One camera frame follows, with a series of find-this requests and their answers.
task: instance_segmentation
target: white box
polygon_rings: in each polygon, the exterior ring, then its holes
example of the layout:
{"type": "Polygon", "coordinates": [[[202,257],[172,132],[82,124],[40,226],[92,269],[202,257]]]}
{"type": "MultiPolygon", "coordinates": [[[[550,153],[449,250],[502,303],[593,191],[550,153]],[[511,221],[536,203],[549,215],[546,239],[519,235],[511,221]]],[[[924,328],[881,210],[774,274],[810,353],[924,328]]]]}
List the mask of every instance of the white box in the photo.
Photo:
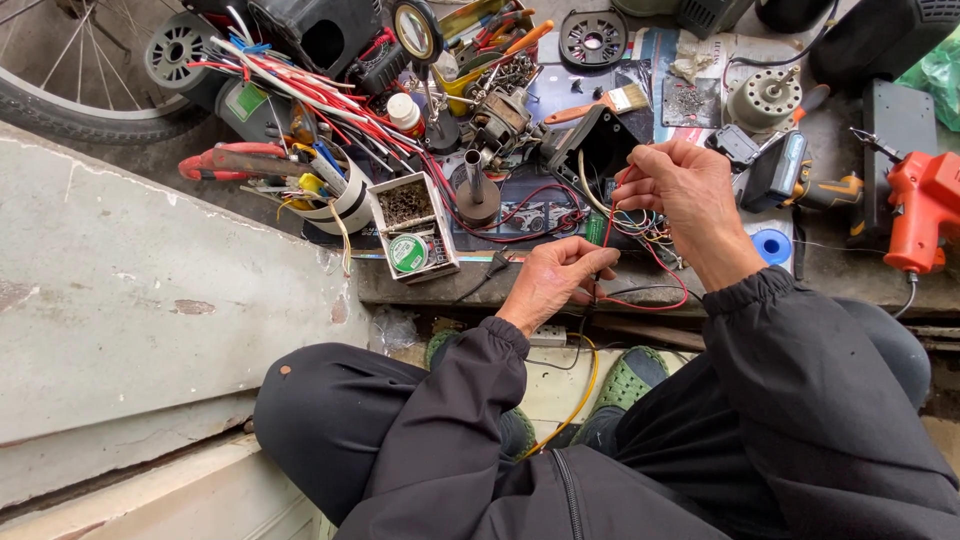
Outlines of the white box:
{"type": "Polygon", "coordinates": [[[367,188],[367,194],[371,196],[370,204],[373,209],[373,222],[376,224],[377,234],[380,236],[380,244],[383,245],[383,252],[385,254],[390,251],[390,233],[413,226],[434,224],[444,244],[447,261],[434,264],[433,266],[416,272],[399,274],[394,266],[388,262],[387,266],[390,268],[390,275],[393,276],[394,280],[406,285],[411,285],[433,280],[441,276],[448,276],[460,271],[460,260],[457,259],[457,248],[453,245],[453,234],[450,232],[450,224],[446,218],[443,201],[440,199],[440,192],[437,191],[437,187],[433,185],[433,181],[427,178],[425,173],[419,172],[396,180],[390,180],[383,184],[372,185],[367,188]],[[379,194],[414,182],[420,182],[426,186],[426,192],[430,196],[430,206],[433,208],[433,213],[424,215],[418,219],[409,220],[403,224],[394,225],[388,229],[383,215],[383,207],[380,206],[379,194]]]}

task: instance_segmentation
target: paint brush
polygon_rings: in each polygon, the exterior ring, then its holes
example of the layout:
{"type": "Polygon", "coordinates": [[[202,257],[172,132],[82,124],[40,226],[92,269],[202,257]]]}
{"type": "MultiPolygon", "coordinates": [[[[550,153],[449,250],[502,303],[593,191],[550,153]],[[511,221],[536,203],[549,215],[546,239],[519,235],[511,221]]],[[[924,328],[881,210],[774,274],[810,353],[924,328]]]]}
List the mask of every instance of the paint brush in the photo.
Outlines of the paint brush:
{"type": "Polygon", "coordinates": [[[640,89],[640,85],[630,83],[621,88],[604,92],[603,97],[589,105],[554,112],[547,116],[546,119],[543,120],[543,123],[550,125],[562,124],[570,120],[583,118],[590,111],[590,108],[595,105],[606,105],[613,112],[620,114],[631,110],[642,109],[650,105],[650,102],[647,100],[647,96],[643,93],[643,90],[640,89]]]}

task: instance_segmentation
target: bicycle tire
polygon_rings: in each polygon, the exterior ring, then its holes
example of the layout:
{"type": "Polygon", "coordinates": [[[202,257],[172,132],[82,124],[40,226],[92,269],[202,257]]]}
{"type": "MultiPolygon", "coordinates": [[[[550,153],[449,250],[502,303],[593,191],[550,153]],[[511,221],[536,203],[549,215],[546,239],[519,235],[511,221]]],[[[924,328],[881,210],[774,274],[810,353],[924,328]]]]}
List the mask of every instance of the bicycle tire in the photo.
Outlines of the bicycle tire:
{"type": "Polygon", "coordinates": [[[182,135],[209,115],[202,107],[188,104],[157,118],[101,118],[65,109],[0,79],[0,120],[37,135],[110,145],[149,144],[182,135]]]}

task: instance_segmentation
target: bicycle wheel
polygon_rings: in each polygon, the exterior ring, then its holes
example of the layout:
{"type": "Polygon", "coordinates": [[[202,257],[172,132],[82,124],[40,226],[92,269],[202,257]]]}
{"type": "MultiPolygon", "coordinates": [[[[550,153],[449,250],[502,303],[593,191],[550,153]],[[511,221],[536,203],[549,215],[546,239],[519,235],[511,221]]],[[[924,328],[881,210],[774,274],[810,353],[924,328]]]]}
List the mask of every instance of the bicycle wheel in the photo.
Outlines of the bicycle wheel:
{"type": "Polygon", "coordinates": [[[0,0],[0,120],[113,145],[185,133],[208,112],[152,82],[143,61],[153,28],[182,11],[177,0],[0,0]]]}

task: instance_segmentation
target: jacket zipper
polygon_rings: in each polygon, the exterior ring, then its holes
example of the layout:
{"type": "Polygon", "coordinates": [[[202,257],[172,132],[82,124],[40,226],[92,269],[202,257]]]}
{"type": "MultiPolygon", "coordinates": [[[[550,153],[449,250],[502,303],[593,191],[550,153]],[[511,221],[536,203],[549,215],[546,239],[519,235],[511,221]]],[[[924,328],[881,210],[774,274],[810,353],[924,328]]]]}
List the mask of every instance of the jacket zipper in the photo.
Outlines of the jacket zipper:
{"type": "Polygon", "coordinates": [[[570,507],[570,524],[573,526],[573,540],[584,540],[584,526],[580,522],[580,506],[577,504],[577,493],[573,490],[573,476],[570,475],[570,469],[566,466],[566,460],[559,450],[553,451],[553,457],[557,460],[557,467],[560,468],[560,477],[564,479],[566,504],[570,507]]]}

